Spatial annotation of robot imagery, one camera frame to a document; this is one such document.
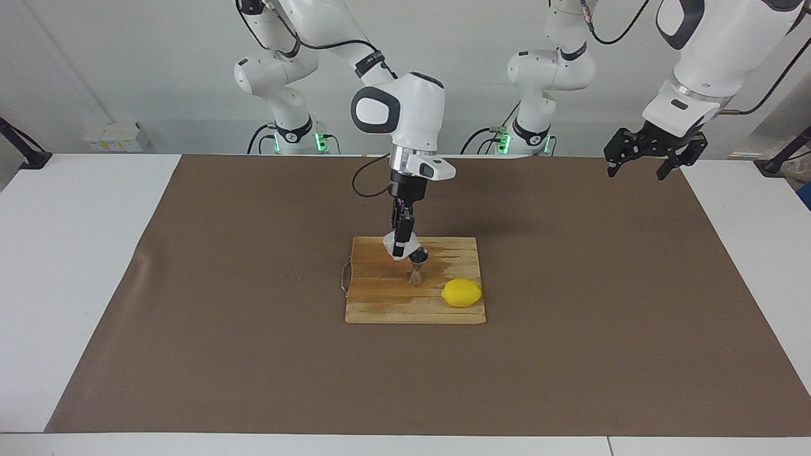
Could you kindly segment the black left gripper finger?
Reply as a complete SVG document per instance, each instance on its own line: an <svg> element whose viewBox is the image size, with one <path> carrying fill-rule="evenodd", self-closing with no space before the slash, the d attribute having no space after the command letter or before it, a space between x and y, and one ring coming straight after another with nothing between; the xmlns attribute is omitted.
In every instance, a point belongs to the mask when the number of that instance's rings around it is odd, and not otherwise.
<svg viewBox="0 0 811 456"><path fill-rule="evenodd" d="M663 147L665 159L656 171L657 179L663 181L669 174L679 167L692 167L698 161L708 144L705 135L695 135L683 148L675 146Z"/></svg>
<svg viewBox="0 0 811 456"><path fill-rule="evenodd" d="M620 128L614 133L603 148L603 153L608 162L606 173L609 178L614 178L624 164L642 157L637 147L637 135L627 128Z"/></svg>

